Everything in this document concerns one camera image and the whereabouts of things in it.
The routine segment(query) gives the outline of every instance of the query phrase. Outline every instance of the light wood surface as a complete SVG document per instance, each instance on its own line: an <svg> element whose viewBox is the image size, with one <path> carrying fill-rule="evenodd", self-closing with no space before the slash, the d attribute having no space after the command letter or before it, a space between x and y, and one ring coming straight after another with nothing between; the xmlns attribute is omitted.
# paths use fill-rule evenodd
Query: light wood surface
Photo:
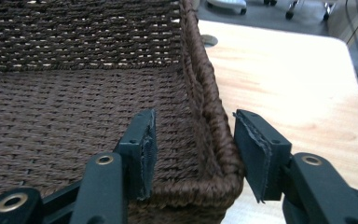
<svg viewBox="0 0 358 224"><path fill-rule="evenodd" d="M328 159L358 189L358 81L346 45L334 38L200 21L231 130L237 108L282 133L292 153ZM258 204L247 182L223 223L285 223L282 202Z"/></svg>

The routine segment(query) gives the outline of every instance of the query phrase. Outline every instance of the metal rivet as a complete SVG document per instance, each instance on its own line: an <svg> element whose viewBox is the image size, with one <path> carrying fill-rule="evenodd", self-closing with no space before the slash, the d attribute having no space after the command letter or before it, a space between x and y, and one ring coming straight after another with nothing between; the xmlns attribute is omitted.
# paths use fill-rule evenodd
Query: metal rivet
<svg viewBox="0 0 358 224"><path fill-rule="evenodd" d="M313 156L303 156L302 160L309 165L322 165L322 161Z"/></svg>
<svg viewBox="0 0 358 224"><path fill-rule="evenodd" d="M25 204L27 200L28 200L28 195L26 195L25 193L11 194L6 198L4 198L3 200L1 200L0 212L5 213L5 212L13 211L19 208L20 206L22 206L23 204Z"/></svg>
<svg viewBox="0 0 358 224"><path fill-rule="evenodd" d="M113 161L113 156L101 156L96 160L97 164L106 165Z"/></svg>

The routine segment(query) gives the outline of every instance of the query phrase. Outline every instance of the chair wheel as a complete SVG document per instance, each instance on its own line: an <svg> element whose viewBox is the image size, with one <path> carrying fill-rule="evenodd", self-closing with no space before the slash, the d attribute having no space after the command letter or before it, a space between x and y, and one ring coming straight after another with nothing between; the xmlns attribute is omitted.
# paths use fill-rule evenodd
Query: chair wheel
<svg viewBox="0 0 358 224"><path fill-rule="evenodd" d="M288 11L288 12L286 12L286 19L291 20L294 15L295 15L295 13Z"/></svg>
<svg viewBox="0 0 358 224"><path fill-rule="evenodd" d="M329 14L324 14L324 21L328 21L328 18L330 17L330 15Z"/></svg>

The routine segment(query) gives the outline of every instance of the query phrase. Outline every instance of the clamp jaw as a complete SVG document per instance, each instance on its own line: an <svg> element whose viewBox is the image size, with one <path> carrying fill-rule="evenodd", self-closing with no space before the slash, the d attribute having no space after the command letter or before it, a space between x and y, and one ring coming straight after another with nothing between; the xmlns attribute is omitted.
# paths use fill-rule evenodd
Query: clamp jaw
<svg viewBox="0 0 358 224"><path fill-rule="evenodd" d="M358 224L358 190L332 164L309 154L291 155L291 143L259 115L237 110L234 139L258 202L279 201L286 222Z"/></svg>
<svg viewBox="0 0 358 224"><path fill-rule="evenodd" d="M81 181L41 199L36 189L0 195L0 224L127 223L129 200L150 197L157 160L154 110L137 114L114 152L89 159Z"/></svg>

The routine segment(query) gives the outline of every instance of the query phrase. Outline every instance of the woven texture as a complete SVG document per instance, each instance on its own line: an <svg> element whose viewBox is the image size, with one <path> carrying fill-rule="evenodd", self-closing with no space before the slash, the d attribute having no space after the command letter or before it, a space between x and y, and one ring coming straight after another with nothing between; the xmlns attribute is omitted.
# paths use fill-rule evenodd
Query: woven texture
<svg viewBox="0 0 358 224"><path fill-rule="evenodd" d="M129 222L220 222L244 170L191 4L0 1L0 193L74 183L145 108L158 161Z"/></svg>

